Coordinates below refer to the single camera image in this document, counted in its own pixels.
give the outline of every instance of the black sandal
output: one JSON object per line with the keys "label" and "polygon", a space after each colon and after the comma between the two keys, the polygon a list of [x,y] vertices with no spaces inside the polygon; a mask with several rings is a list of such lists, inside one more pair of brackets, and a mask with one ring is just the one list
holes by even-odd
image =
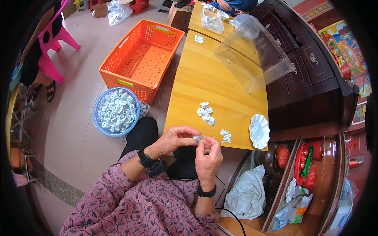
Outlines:
{"label": "black sandal", "polygon": [[33,88],[33,96],[32,96],[32,100],[33,102],[37,99],[37,95],[39,93],[39,90],[42,88],[42,84],[40,84],[38,87],[36,88]]}
{"label": "black sandal", "polygon": [[48,102],[52,102],[52,100],[54,99],[54,96],[55,96],[56,82],[54,80],[49,86],[46,87],[46,90],[49,90],[49,89],[52,89],[52,88],[54,88],[54,91],[47,92],[47,101]]}

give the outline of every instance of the red bag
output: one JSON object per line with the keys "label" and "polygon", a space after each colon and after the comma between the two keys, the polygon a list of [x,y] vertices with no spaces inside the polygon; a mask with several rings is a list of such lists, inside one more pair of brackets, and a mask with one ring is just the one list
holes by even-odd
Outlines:
{"label": "red bag", "polygon": [[314,188],[316,180],[316,173],[315,173],[315,167],[314,165],[310,165],[310,169],[308,171],[308,175],[306,177],[305,182],[303,182],[302,187],[308,188],[312,192],[312,189]]}
{"label": "red bag", "polygon": [[277,148],[276,156],[278,160],[278,165],[282,170],[286,168],[286,164],[289,161],[290,152],[285,146],[280,145]]}

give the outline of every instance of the barcode label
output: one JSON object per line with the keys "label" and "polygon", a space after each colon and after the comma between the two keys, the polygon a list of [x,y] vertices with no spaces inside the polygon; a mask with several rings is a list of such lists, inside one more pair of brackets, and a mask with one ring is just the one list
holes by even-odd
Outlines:
{"label": "barcode label", "polygon": [[203,37],[196,35],[195,38],[194,38],[194,41],[199,42],[199,43],[203,43]]}

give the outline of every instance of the wrinkled hand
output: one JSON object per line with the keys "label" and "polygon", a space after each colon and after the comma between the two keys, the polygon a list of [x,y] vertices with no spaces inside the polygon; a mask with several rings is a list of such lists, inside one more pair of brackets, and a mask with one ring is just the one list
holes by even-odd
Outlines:
{"label": "wrinkled hand", "polygon": [[204,192],[210,192],[215,187],[215,174],[222,161],[219,141],[208,136],[199,141],[196,149],[195,170]]}
{"label": "wrinkled hand", "polygon": [[225,11],[231,11],[232,10],[230,5],[224,0],[218,0],[218,4],[219,4],[220,8],[222,8]]}
{"label": "wrinkled hand", "polygon": [[170,126],[155,143],[144,149],[144,153],[156,160],[160,156],[175,151],[180,146],[197,146],[193,136],[199,135],[201,135],[200,131],[188,125]]}
{"label": "wrinkled hand", "polygon": [[239,9],[235,10],[235,15],[241,15],[241,14],[246,14],[246,13]]}

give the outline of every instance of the tiled floor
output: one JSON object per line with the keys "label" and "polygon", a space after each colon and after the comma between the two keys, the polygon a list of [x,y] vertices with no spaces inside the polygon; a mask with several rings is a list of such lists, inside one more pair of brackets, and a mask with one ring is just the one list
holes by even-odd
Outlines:
{"label": "tiled floor", "polygon": [[[133,14],[116,26],[109,26],[106,17],[94,18],[89,11],[76,12],[65,20],[65,24],[67,31],[81,45],[80,50],[76,51],[60,42],[60,51],[49,51],[54,65],[66,80],[57,86],[56,96],[51,103],[47,102],[46,91],[40,91],[34,102],[40,112],[25,122],[25,128],[34,140],[32,148],[37,153],[37,161],[52,174],[83,192],[88,191],[107,167],[118,160],[124,146],[120,141],[103,135],[94,126],[95,101],[107,89],[98,68],[117,42],[141,19],[166,23],[168,14],[156,12],[156,4],[157,0],[150,1],[147,10]],[[185,37],[147,114],[157,120],[160,134],[164,130],[172,85],[184,42]],[[227,188],[230,177],[246,150],[224,148],[222,151],[228,153],[230,158],[225,158],[218,177]],[[218,188],[217,199],[223,190],[223,184],[219,182],[219,186],[222,187]],[[47,229],[57,235],[72,207],[55,197],[40,183],[32,188],[41,218]],[[224,195],[225,193],[222,194],[218,206],[222,204]]]}

